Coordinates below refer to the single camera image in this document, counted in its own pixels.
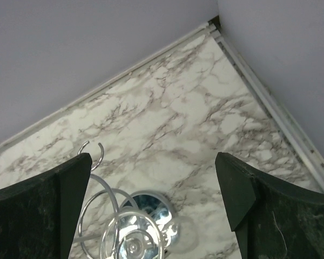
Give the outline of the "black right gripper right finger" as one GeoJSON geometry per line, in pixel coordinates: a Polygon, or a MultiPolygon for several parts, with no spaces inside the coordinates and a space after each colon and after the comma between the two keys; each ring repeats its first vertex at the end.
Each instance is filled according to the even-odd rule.
{"type": "Polygon", "coordinates": [[[242,258],[324,258],[324,194],[219,152],[215,168],[242,258]]]}

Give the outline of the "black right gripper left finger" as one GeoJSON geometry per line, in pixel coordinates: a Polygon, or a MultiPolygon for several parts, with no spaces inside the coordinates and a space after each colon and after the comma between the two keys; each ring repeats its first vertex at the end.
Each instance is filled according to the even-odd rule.
{"type": "Polygon", "coordinates": [[[82,153],[0,189],[0,258],[68,258],[91,166],[82,153]]]}

